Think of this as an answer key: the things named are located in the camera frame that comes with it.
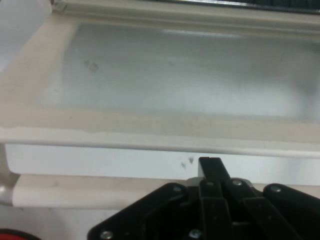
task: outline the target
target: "black bracket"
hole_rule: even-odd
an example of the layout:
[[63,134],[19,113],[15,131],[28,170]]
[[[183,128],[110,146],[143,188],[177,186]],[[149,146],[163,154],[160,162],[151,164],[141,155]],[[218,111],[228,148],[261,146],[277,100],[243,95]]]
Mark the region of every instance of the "black bracket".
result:
[[319,240],[320,200],[281,184],[263,192],[199,159],[196,185],[168,183],[93,227],[88,240]]

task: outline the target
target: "red object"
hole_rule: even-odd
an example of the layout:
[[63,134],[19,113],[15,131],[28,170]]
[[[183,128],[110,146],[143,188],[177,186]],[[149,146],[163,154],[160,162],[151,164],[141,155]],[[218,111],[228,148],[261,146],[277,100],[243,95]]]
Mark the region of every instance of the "red object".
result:
[[0,240],[27,240],[27,239],[17,235],[0,233]]

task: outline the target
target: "metal screw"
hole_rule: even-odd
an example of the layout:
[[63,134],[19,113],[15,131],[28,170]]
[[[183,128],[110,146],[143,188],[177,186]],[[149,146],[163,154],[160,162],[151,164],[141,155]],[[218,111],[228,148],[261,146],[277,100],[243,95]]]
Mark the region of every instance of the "metal screw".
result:
[[240,180],[233,180],[232,183],[236,186],[242,185],[242,182]]
[[270,189],[271,189],[271,191],[274,191],[274,192],[276,192],[276,193],[281,192],[281,188],[278,187],[278,186],[272,186]]
[[199,239],[202,235],[202,232],[199,229],[192,229],[189,232],[189,237],[193,239]]
[[173,187],[173,191],[175,191],[175,192],[181,192],[182,189],[181,189],[181,187],[179,187],[179,186],[174,186],[174,187]]
[[112,233],[112,231],[103,231],[100,234],[100,238],[103,240],[108,240],[108,239],[112,239],[114,236],[114,234]]

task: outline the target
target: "glass panel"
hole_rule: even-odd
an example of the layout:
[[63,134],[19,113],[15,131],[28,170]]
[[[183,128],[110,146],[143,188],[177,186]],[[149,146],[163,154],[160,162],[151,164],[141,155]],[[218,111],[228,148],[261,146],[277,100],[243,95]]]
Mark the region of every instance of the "glass panel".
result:
[[319,66],[320,42],[86,23],[39,101],[319,120]]

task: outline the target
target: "screw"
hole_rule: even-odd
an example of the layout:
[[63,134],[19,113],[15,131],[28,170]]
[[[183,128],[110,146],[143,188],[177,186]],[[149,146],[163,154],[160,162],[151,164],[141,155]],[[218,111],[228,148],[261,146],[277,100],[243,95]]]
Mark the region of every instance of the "screw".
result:
[[189,237],[193,239],[199,239],[202,235],[202,232],[199,229],[192,229],[189,232]]
[[232,183],[236,186],[242,185],[242,182],[240,180],[233,180]]
[[278,186],[272,186],[270,189],[271,189],[271,191],[274,191],[274,192],[276,192],[276,193],[281,192],[281,188],[278,187]]
[[112,233],[112,231],[103,231],[100,234],[100,238],[103,240],[112,239],[113,236],[114,236],[114,234]]

